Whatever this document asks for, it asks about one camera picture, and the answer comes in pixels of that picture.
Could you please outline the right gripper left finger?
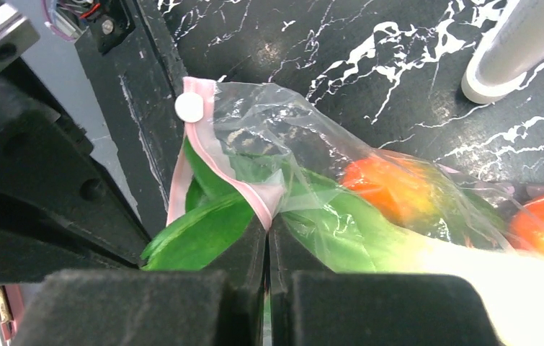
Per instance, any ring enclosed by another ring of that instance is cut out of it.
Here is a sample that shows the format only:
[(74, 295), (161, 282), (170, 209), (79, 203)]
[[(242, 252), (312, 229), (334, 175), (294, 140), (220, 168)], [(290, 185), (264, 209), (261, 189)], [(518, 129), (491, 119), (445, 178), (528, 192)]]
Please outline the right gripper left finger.
[(266, 231), (257, 219), (198, 271), (62, 270), (15, 345), (260, 345)]

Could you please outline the clear zip top bag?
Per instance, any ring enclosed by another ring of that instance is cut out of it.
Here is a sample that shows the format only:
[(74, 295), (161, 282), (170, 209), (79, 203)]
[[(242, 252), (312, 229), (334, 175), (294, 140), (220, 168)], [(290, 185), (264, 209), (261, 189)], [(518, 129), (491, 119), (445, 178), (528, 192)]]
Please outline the clear zip top bag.
[[(343, 187), (348, 164), (382, 150), (365, 144), (291, 89), (195, 77), (185, 77), (182, 83), (175, 110), (184, 123), (183, 144), (189, 141), (205, 163), (249, 201), (266, 229), (274, 219), (282, 220), (280, 213), (290, 204), (294, 169), (307, 169)], [(184, 213), (193, 176), (183, 144), (171, 182), (168, 223)], [(473, 196), (496, 217), (494, 235), (502, 245), (516, 246), (511, 220), (544, 195), (544, 187), (485, 182), (415, 158), (433, 186), (438, 213), (459, 204), (462, 217), (473, 217), (476, 212), (460, 201), (463, 194)], [(544, 258), (533, 249), (516, 247)]]

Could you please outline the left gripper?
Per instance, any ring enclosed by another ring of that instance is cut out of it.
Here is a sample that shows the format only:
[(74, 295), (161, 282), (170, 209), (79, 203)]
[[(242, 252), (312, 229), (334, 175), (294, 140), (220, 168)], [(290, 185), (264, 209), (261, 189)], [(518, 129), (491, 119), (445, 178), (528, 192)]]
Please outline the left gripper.
[(139, 266), (149, 235), (92, 150), (23, 60), (0, 72), (0, 284)]

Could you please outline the fake bok choy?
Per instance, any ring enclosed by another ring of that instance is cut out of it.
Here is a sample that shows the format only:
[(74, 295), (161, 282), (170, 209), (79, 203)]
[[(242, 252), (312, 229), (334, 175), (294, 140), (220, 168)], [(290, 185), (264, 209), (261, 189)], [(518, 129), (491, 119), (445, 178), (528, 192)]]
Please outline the fake bok choy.
[[(184, 213), (143, 250), (146, 270), (198, 270), (227, 250), (257, 214), (249, 201), (220, 178), (185, 141), (193, 173)], [(290, 202), (281, 213), (291, 234), (335, 272), (455, 275), (481, 295), (505, 345), (544, 345), (544, 258), (500, 244), (499, 225), (482, 201), (463, 194), (476, 214), (460, 205), (431, 221), (407, 226), (384, 205), (307, 169), (292, 172)]]

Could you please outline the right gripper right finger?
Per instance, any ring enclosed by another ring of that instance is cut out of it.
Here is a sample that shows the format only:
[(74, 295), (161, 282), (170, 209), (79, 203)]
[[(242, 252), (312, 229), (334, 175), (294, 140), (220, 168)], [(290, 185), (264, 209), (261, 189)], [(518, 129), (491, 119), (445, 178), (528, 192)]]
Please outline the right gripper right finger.
[(497, 345), (480, 296), (449, 275), (337, 274), (276, 219), (268, 233), (273, 345)]

